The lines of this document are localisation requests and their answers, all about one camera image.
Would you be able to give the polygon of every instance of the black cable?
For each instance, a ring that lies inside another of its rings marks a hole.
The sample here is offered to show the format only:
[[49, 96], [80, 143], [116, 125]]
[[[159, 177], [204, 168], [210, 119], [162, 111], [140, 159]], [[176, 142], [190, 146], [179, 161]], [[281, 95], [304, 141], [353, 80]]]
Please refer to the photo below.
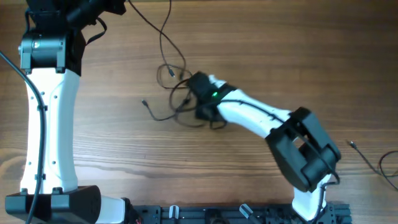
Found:
[[[180, 72], [180, 79], [182, 79], [183, 73], [184, 73], [184, 71], [187, 69], [187, 61], [185, 60], [185, 57], [184, 57], [184, 55], [181, 53], [180, 49], [173, 43], [173, 41], [172, 41], [165, 33], [163, 33], [163, 30], [158, 29], [155, 25], [153, 25], [153, 23], [149, 22], [148, 19], [135, 7], [135, 5], [133, 5], [133, 3], [131, 2], [131, 0], [129, 0], [129, 3], [130, 3], [130, 5], [131, 5], [131, 7], [139, 14], [139, 16], [141, 16], [141, 18], [142, 18], [146, 23], [148, 23], [152, 28], [154, 28], [157, 32], [159, 32], [160, 35], [163, 35], [163, 36], [168, 40], [168, 42], [170, 42], [170, 44], [174, 47], [174, 49], [178, 52], [178, 54], [181, 56], [181, 59], [183, 60], [183, 67], [182, 67], [183, 69], [182, 69], [182, 71]], [[165, 26], [165, 24], [166, 24], [166, 22], [167, 22], [167, 19], [169, 18], [170, 11], [171, 11], [171, 0], [170, 0], [169, 13], [168, 13], [168, 15], [167, 15], [167, 17], [166, 17], [166, 20], [165, 20], [165, 22], [164, 22], [164, 25], [162, 26], [162, 29], [164, 28], [164, 26]], [[164, 57], [163, 54], [162, 54], [162, 57], [163, 57], [163, 59], [164, 59], [165, 64], [168, 65], [168, 68], [169, 68], [169, 67], [170, 67], [170, 64], [167, 63], [167, 61], [166, 61], [166, 59], [165, 59], [165, 57]]]
[[[183, 68], [182, 68], [182, 67], [179, 67], [179, 66], [177, 66], [177, 65], [172, 65], [172, 64], [162, 64], [162, 65], [160, 65], [160, 66], [157, 68], [157, 73], [156, 73], [156, 81], [157, 81], [157, 83], [158, 83], [163, 89], [165, 89], [165, 90], [172, 90], [172, 89], [174, 89], [174, 87], [165, 86], [165, 85], [163, 84], [163, 81], [162, 81], [162, 70], [163, 70], [163, 67], [166, 67], [166, 66], [170, 66], [170, 67], [177, 68], [177, 69], [180, 69], [180, 70], [183, 70]], [[190, 77], [193, 76], [193, 75], [192, 75], [192, 72], [189, 71], [189, 70], [187, 70], [187, 69], [183, 70], [183, 72], [184, 72], [184, 73], [187, 72], [187, 73], [189, 74]], [[178, 90], [179, 90], [179, 89], [187, 89], [187, 88], [188, 88], [188, 87], [177, 87]]]
[[213, 126], [214, 121], [210, 121], [210, 129], [211, 129], [211, 130], [219, 130], [219, 129], [225, 128], [226, 125], [228, 124], [228, 122], [226, 122], [226, 121], [222, 121], [222, 122], [223, 122], [223, 125], [218, 126], [218, 127], [214, 127], [214, 126]]
[[323, 198], [324, 198], [324, 196], [325, 196], [326, 187], [329, 186], [329, 185], [338, 185], [338, 184], [340, 184], [340, 180], [338, 180], [337, 182], [327, 182], [327, 183], [324, 183], [324, 184], [321, 186], [321, 193], [320, 193], [320, 198], [319, 198], [319, 203], [318, 203], [318, 209], [317, 209], [317, 212], [315, 213], [315, 217], [314, 217], [312, 220], [309, 221], [310, 223], [316, 224], [317, 221], [318, 221], [319, 218], [320, 218], [321, 209], [322, 209], [322, 204], [323, 204]]
[[33, 218], [34, 210], [36, 208], [37, 201], [39, 199], [40, 189], [42, 187], [43, 180], [43, 165], [44, 165], [44, 144], [45, 144], [45, 105], [43, 99], [40, 95], [40, 92], [33, 84], [33, 82], [24, 75], [18, 67], [16, 67], [12, 61], [10, 61], [1, 51], [0, 56], [18, 73], [18, 75], [26, 82], [29, 88], [32, 90], [33, 94], [36, 97], [38, 104], [38, 111], [40, 113], [40, 144], [39, 144], [39, 160], [37, 163], [37, 181], [36, 181], [36, 189], [33, 196], [32, 205], [30, 206], [29, 214], [26, 220], [27, 224], [30, 224]]
[[159, 32], [159, 45], [160, 45], [160, 52], [161, 52], [161, 54], [162, 54], [163, 61], [164, 61], [164, 63], [165, 63], [166, 66], [167, 66], [167, 70], [169, 71], [169, 74], [170, 74], [172, 77], [174, 77], [174, 76], [175, 76], [175, 75], [174, 75], [174, 72], [173, 72], [173, 70], [170, 68], [170, 65], [167, 63], [166, 58], [164, 57], [163, 46], [162, 46], [162, 32], [163, 32], [164, 27], [166, 26], [166, 23], [167, 23], [167, 21], [168, 21], [168, 19], [169, 19], [169, 17], [170, 17], [170, 13], [171, 13], [171, 12], [172, 12], [172, 0], [169, 0], [169, 11], [168, 11], [168, 13], [167, 13], [166, 19], [165, 19], [164, 22], [163, 22], [162, 28], [160, 29], [160, 32]]
[[394, 188], [394, 189], [396, 189], [396, 190], [398, 190], [398, 188], [397, 188], [397, 186], [395, 186], [390, 180], [389, 180], [389, 178], [390, 177], [398, 177], [398, 174], [391, 174], [391, 175], [386, 175], [385, 173], [384, 173], [384, 171], [383, 171], [383, 168], [382, 168], [382, 162], [383, 162], [383, 160], [384, 160], [384, 158], [386, 158], [388, 155], [390, 155], [390, 154], [393, 154], [393, 153], [398, 153], [398, 151], [390, 151], [390, 152], [387, 152], [387, 153], [385, 153], [384, 155], [382, 155], [382, 157], [380, 158], [380, 160], [379, 160], [379, 168], [380, 168], [380, 172], [379, 171], [377, 171], [373, 166], [372, 166], [372, 164], [368, 161], [368, 159], [362, 154], [362, 152], [358, 149], [358, 147], [356, 146], [356, 144], [353, 142], [353, 141], [347, 141], [347, 144], [349, 145], [349, 146], [351, 146], [355, 151], [357, 151], [358, 153], [359, 153], [359, 155], [362, 157], [362, 159], [365, 161], [365, 163], [373, 170], [373, 172], [375, 172], [376, 174], [378, 174], [378, 175], [380, 175], [380, 176], [383, 176], [387, 181], [388, 181], [388, 183]]
[[[180, 87], [180, 85], [186, 83], [188, 81], [188, 79], [184, 79], [182, 81], [180, 81], [179, 83], [177, 83], [173, 88], [172, 91], [170, 92], [169, 95], [169, 107], [172, 111], [177, 111], [179, 109], [179, 111], [184, 111], [183, 108], [177, 107], [175, 108], [173, 105], [173, 94], [175, 93], [176, 90], [178, 90], [179, 88], [186, 88], [186, 87]], [[190, 95], [191, 95], [191, 91], [189, 90], [187, 93], [187, 96], [185, 97], [185, 99], [183, 100], [183, 104], [187, 105], [190, 101]]]
[[168, 120], [168, 119], [170, 119], [170, 118], [175, 117], [175, 115], [176, 115], [176, 114], [174, 113], [174, 114], [172, 114], [172, 115], [170, 115], [170, 116], [168, 116], [168, 117], [166, 117], [166, 118], [157, 118], [157, 117], [155, 117], [155, 115], [153, 114], [152, 110], [149, 108], [148, 102], [146, 102], [146, 100], [142, 100], [141, 102], [142, 102], [142, 104], [143, 104], [146, 108], [148, 108], [148, 112], [149, 112], [150, 116], [151, 116], [155, 121], [165, 121], [165, 120]]
[[99, 39], [100, 37], [104, 36], [104, 34], [106, 33], [106, 31], [108, 30], [108, 28], [106, 27], [106, 24], [104, 22], [104, 20], [102, 20], [101, 18], [97, 18], [97, 21], [102, 25], [102, 27], [104, 28], [104, 31], [100, 32], [99, 34], [96, 34], [92, 37], [90, 37], [90, 39], [87, 40], [87, 44], [86, 46], [91, 43], [94, 42], [95, 40]]

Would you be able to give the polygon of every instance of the wire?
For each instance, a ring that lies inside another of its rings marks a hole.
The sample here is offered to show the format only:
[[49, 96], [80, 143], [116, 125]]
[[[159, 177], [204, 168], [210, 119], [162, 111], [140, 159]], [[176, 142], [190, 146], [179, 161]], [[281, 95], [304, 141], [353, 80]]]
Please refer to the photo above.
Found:
[[[174, 47], [174, 49], [178, 52], [178, 54], [181, 56], [181, 59], [183, 60], [183, 67], [182, 67], [182, 70], [181, 70], [181, 72], [180, 72], [180, 79], [182, 79], [183, 73], [184, 73], [184, 71], [186, 71], [186, 69], [187, 69], [187, 61], [185, 60], [184, 55], [181, 53], [181, 50], [174, 44], [174, 42], [173, 42], [165, 33], [163, 33], [163, 28], [164, 28], [164, 26], [166, 25], [166, 22], [167, 22], [167, 20], [169, 19], [169, 15], [170, 15], [170, 12], [171, 12], [171, 3], [172, 3], [172, 1], [170, 0], [169, 12], [168, 12], [168, 14], [167, 14], [167, 17], [166, 17], [166, 19], [165, 19], [165, 21], [164, 21], [164, 23], [163, 23], [163, 26], [162, 26], [162, 29], [161, 29], [161, 30], [160, 30], [159, 28], [157, 28], [155, 25], [153, 25], [153, 23], [149, 22], [148, 19], [135, 7], [135, 5], [133, 5], [133, 3], [131, 2], [131, 0], [129, 0], [129, 3], [130, 3], [130, 5], [131, 5], [131, 7], [139, 14], [139, 16], [141, 16], [141, 18], [142, 18], [146, 23], [148, 23], [152, 28], [154, 28], [157, 32], [159, 32], [160, 36], [164, 36], [164, 37], [168, 40], [168, 42], [170, 42], [170, 44]], [[172, 70], [170, 69], [170, 67], [172, 67], [172, 66], [171, 66], [171, 64], [168, 64], [168, 63], [167, 63], [167, 61], [166, 61], [166, 59], [165, 59], [165, 57], [164, 57], [164, 54], [163, 54], [162, 39], [161, 39], [161, 38], [159, 38], [159, 42], [160, 42], [160, 51], [162, 52], [162, 58], [163, 58], [163, 60], [164, 60], [164, 62], [165, 62], [165, 64], [166, 64], [166, 66], [167, 66], [167, 68], [168, 68], [168, 70], [169, 70], [169, 73], [170, 73], [170, 71], [171, 71], [170, 75], [173, 76], [174, 73], [173, 73]]]
[[171, 75], [172, 77], [174, 77], [174, 76], [175, 76], [175, 75], [174, 75], [174, 72], [173, 72], [173, 70], [170, 68], [170, 65], [167, 63], [166, 58], [164, 57], [163, 46], [162, 46], [162, 32], [163, 32], [164, 27], [166, 26], [166, 23], [167, 23], [167, 21], [168, 21], [168, 19], [169, 19], [169, 17], [170, 17], [170, 13], [171, 13], [171, 12], [172, 12], [172, 0], [169, 0], [169, 11], [168, 11], [168, 13], [167, 13], [166, 19], [165, 19], [164, 22], [163, 22], [162, 28], [160, 29], [160, 32], [159, 32], [159, 45], [160, 45], [160, 52], [161, 52], [161, 54], [162, 54], [163, 61], [164, 61], [164, 63], [165, 63], [166, 66], [167, 66], [167, 70], [169, 71], [170, 75]]
[[[178, 90], [179, 88], [186, 88], [186, 87], [180, 87], [180, 85], [186, 83], [188, 81], [188, 79], [184, 79], [182, 81], [180, 81], [179, 83], [177, 83], [173, 88], [172, 91], [170, 92], [169, 95], [169, 107], [172, 111], [185, 111], [186, 109], [181, 108], [180, 106], [175, 108], [173, 105], [173, 94], [175, 93], [176, 90]], [[190, 101], [190, 95], [191, 95], [191, 91], [189, 90], [187, 93], [187, 96], [185, 97], [185, 99], [183, 100], [182, 104], [187, 105]]]
[[222, 122], [223, 122], [223, 125], [218, 126], [218, 127], [214, 127], [214, 126], [213, 126], [214, 121], [210, 121], [210, 129], [211, 129], [211, 130], [219, 130], [219, 129], [225, 128], [226, 125], [228, 124], [228, 122], [226, 122], [226, 121], [222, 121]]
[[165, 121], [165, 120], [168, 120], [168, 119], [170, 119], [170, 118], [175, 117], [175, 115], [176, 115], [176, 114], [174, 113], [174, 114], [172, 114], [172, 115], [170, 115], [170, 116], [168, 116], [168, 117], [166, 117], [166, 118], [157, 118], [157, 117], [155, 117], [155, 115], [153, 114], [152, 110], [149, 108], [148, 102], [146, 102], [146, 100], [142, 100], [141, 102], [142, 102], [142, 104], [143, 104], [144, 106], [146, 106], [146, 108], [148, 108], [148, 112], [149, 112], [150, 116], [151, 116], [155, 121]]
[[362, 152], [358, 149], [358, 147], [356, 146], [356, 144], [353, 141], [347, 141], [347, 144], [349, 146], [351, 146], [355, 151], [357, 151], [359, 153], [359, 155], [362, 157], [362, 159], [365, 161], [365, 163], [373, 170], [373, 172], [375, 172], [377, 175], [383, 176], [388, 183], [396, 190], [398, 190], [397, 186], [395, 186], [390, 180], [390, 177], [398, 177], [398, 174], [391, 174], [391, 175], [386, 175], [383, 171], [382, 168], [382, 162], [384, 160], [384, 158], [386, 158], [388, 155], [391, 155], [393, 153], [398, 153], [398, 151], [390, 151], [385, 153], [384, 155], [381, 156], [381, 158], [379, 159], [379, 167], [380, 167], [380, 172], [377, 171], [372, 164], [368, 161], [368, 159], [362, 154]]
[[99, 34], [96, 34], [96, 35], [90, 37], [90, 39], [87, 40], [86, 46], [87, 46], [89, 43], [94, 42], [95, 40], [97, 40], [97, 39], [101, 38], [102, 36], [104, 36], [104, 34], [106, 33], [106, 31], [108, 30], [108, 28], [106, 27], [106, 24], [105, 24], [104, 20], [102, 20], [102, 19], [99, 18], [99, 17], [98, 17], [96, 20], [97, 20], [97, 21], [101, 24], [101, 26], [104, 28], [104, 31], [102, 31], [102, 32], [100, 32]]
[[202, 128], [202, 127], [206, 126], [206, 122], [203, 122], [202, 124], [187, 124], [187, 123], [184, 123], [184, 122], [179, 120], [179, 118], [178, 118], [179, 114], [180, 113], [176, 113], [175, 114], [174, 121], [177, 124], [181, 125], [181, 126], [188, 127], [188, 128]]
[[37, 181], [36, 181], [36, 189], [33, 196], [32, 205], [30, 206], [29, 214], [26, 220], [27, 224], [30, 224], [33, 218], [33, 214], [37, 205], [37, 201], [39, 199], [39, 193], [42, 186], [43, 181], [43, 163], [44, 163], [44, 144], [45, 144], [45, 105], [43, 99], [40, 95], [40, 92], [33, 84], [33, 82], [23, 74], [22, 71], [16, 67], [12, 61], [10, 61], [1, 51], [0, 56], [18, 73], [18, 75], [26, 82], [29, 88], [32, 90], [33, 94], [36, 97], [38, 110], [40, 113], [40, 144], [39, 144], [39, 161], [37, 163]]
[[[171, 65], [171, 64], [162, 64], [162, 65], [160, 65], [160, 66], [157, 68], [157, 73], [156, 73], [156, 81], [157, 81], [157, 83], [158, 83], [163, 89], [165, 89], [165, 90], [172, 90], [172, 89], [174, 89], [174, 87], [165, 86], [165, 85], [163, 84], [163, 81], [162, 81], [162, 70], [163, 70], [163, 68], [166, 67], [166, 66], [170, 66], [170, 67], [173, 67], [173, 68], [178, 68], [178, 69], [180, 69], [180, 70], [183, 70], [184, 68], [179, 67], [179, 66], [177, 66], [177, 65]], [[184, 73], [185, 73], [185, 72], [187, 72], [187, 73], [189, 74], [190, 77], [193, 76], [191, 71], [185, 69], [185, 70], [184, 70]], [[177, 87], [178, 90], [180, 90], [180, 89], [187, 89], [187, 88], [188, 88], [188, 87]]]

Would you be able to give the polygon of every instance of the screw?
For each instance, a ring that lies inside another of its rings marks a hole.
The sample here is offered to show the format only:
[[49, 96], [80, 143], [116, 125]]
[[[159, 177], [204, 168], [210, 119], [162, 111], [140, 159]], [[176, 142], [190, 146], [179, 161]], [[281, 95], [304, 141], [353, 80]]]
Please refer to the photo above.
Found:
[[40, 47], [40, 42], [39, 41], [33, 42], [33, 48], [37, 49], [39, 47]]

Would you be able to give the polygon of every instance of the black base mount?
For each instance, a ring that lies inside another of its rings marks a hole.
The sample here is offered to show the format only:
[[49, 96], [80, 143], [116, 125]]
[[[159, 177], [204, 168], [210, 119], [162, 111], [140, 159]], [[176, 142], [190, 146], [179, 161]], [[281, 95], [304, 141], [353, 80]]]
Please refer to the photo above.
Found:
[[[292, 210], [291, 204], [251, 207], [260, 224], [305, 224]], [[177, 215], [170, 215], [169, 207], [134, 206], [139, 219], [135, 224], [253, 224], [239, 211], [239, 207], [182, 207]], [[350, 224], [351, 212], [347, 204], [328, 203], [317, 224]]]

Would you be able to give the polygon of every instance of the wooden table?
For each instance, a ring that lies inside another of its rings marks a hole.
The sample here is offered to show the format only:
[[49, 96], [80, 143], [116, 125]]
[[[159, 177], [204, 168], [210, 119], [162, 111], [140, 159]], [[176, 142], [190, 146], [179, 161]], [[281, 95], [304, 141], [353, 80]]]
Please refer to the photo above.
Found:
[[[396, 2], [284, 2], [175, 2], [165, 31], [191, 71], [217, 74], [278, 108], [315, 112], [343, 157], [341, 185], [327, 200], [349, 203], [355, 223], [398, 223], [398, 193], [345, 143], [354, 140], [375, 165], [398, 145]], [[168, 8], [136, 5], [157, 26]], [[211, 131], [151, 119], [143, 98], [158, 116], [170, 114], [169, 92], [155, 81], [159, 35], [126, 7], [122, 17], [101, 15], [108, 31], [83, 58], [73, 145], [79, 184], [134, 205], [290, 203], [292, 186], [263, 139], [234, 124]], [[15, 63], [24, 9], [0, 6], [0, 49]], [[181, 64], [169, 44], [165, 52]], [[18, 191], [24, 171], [27, 113], [24, 83], [1, 62], [0, 223], [21, 223], [6, 215], [4, 196]], [[397, 157], [384, 167], [395, 172]]]

